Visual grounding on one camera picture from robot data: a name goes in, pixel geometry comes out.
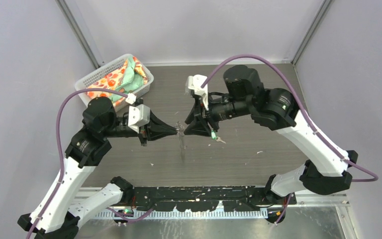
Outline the green tagged key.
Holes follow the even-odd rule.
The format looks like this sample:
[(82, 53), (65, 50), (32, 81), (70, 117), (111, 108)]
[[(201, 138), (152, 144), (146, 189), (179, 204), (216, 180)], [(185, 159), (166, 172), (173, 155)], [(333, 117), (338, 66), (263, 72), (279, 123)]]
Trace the green tagged key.
[(216, 142), (221, 142), (221, 143), (224, 143), (224, 144), (226, 144), (226, 142), (221, 138), (221, 137), (219, 137), (217, 134), (216, 134), (216, 132), (215, 131), (211, 131), (211, 138), (213, 139), (213, 140), (215, 140)]

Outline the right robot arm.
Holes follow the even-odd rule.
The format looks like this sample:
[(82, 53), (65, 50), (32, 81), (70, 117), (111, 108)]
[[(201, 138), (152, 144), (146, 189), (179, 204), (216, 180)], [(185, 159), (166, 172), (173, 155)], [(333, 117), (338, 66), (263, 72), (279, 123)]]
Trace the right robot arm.
[(302, 190), (330, 195), (350, 188), (353, 177), (348, 166), (357, 161), (357, 152), (325, 144), (320, 130), (304, 118), (290, 91), (266, 89), (258, 71), (245, 65), (224, 72), (227, 93), (209, 92), (205, 80), (203, 75), (187, 78), (186, 92), (194, 98), (194, 106), (185, 121), (186, 135), (213, 138), (221, 121), (249, 115), (254, 123), (284, 136), (307, 156), (297, 169), (269, 177), (264, 188), (268, 203), (277, 204)]

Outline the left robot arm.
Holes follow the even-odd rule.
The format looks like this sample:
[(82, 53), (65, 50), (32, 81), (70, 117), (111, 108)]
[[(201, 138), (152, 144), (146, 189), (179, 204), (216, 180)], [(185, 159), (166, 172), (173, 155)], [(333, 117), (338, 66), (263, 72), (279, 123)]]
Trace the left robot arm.
[(131, 205), (135, 189), (122, 177), (114, 177), (83, 202), (72, 201), (85, 180), (110, 151), (111, 137), (136, 137), (142, 145), (177, 130), (160, 119), (142, 102), (130, 107), (118, 117), (109, 98), (91, 100), (83, 112), (83, 127), (71, 139), (63, 152), (63, 166), (38, 207), (21, 215), (18, 225), (38, 239), (72, 239), (79, 229), (97, 213), (119, 204)]

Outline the metal keyring holder plate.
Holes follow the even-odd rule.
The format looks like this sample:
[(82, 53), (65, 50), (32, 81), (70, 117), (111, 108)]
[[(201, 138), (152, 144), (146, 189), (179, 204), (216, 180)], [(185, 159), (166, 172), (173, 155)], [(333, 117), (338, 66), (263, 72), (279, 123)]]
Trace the metal keyring holder plate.
[(184, 134), (184, 126), (180, 121), (176, 123), (177, 135), (179, 138), (179, 148), (182, 162), (185, 162), (186, 159), (186, 144), (185, 144), (185, 134)]

